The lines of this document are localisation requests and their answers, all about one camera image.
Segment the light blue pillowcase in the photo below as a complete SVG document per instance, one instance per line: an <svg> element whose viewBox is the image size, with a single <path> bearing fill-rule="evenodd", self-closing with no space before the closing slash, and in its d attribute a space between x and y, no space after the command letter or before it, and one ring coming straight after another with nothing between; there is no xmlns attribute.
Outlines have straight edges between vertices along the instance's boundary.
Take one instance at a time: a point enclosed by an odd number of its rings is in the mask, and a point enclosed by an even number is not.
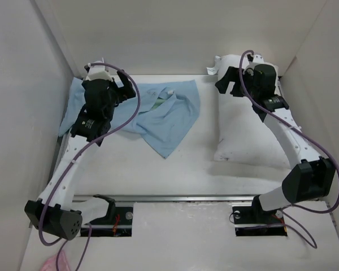
<svg viewBox="0 0 339 271"><path fill-rule="evenodd" d="M160 156L168 158L199 117L200 98L194 80L138 84L139 98L114 111L111 127L129 121L123 130L140 134Z"/></svg>

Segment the white pillow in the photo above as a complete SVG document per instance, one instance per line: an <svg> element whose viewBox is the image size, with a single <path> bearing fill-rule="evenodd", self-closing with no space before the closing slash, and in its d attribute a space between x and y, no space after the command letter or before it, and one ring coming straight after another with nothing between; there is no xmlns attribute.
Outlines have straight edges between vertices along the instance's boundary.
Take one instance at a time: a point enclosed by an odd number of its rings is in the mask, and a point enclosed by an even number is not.
<svg viewBox="0 0 339 271"><path fill-rule="evenodd" d="M219 143L214 160L289 169L276 137L253 111L248 98L230 94L233 86L230 82L226 93L218 94Z"/></svg>

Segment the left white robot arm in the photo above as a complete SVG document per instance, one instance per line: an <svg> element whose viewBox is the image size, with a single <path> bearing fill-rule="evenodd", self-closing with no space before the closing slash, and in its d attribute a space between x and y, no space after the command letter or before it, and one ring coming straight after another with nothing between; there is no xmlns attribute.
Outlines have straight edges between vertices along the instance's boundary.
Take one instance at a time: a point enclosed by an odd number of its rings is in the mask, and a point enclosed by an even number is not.
<svg viewBox="0 0 339 271"><path fill-rule="evenodd" d="M87 163L101 146L103 139L114 133L110 122L114 109L122 102L137 98L138 87L123 70L117 74L123 84L119 87L114 79L85 80L85 103L70 130L68 145L51 180L37 200L27 201L24 212L38 230L41 242L50 246L44 233L59 240L70 241L83 225L98 219L103 224L115 218L115 200L104 195L74 203L76 185Z"/></svg>

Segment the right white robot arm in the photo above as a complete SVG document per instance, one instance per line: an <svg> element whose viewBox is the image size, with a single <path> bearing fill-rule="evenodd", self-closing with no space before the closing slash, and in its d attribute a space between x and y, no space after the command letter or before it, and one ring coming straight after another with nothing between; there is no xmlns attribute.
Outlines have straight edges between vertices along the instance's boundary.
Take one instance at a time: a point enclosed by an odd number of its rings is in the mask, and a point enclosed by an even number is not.
<svg viewBox="0 0 339 271"><path fill-rule="evenodd" d="M339 166L326 149L296 127L288 103L275 93L274 66L255 62L244 69L230 66L215 86L221 95L231 89L232 96L251 102L253 112L275 136L291 167L280 187L254 197L250 209L254 221L264 222L275 210L328 196Z"/></svg>

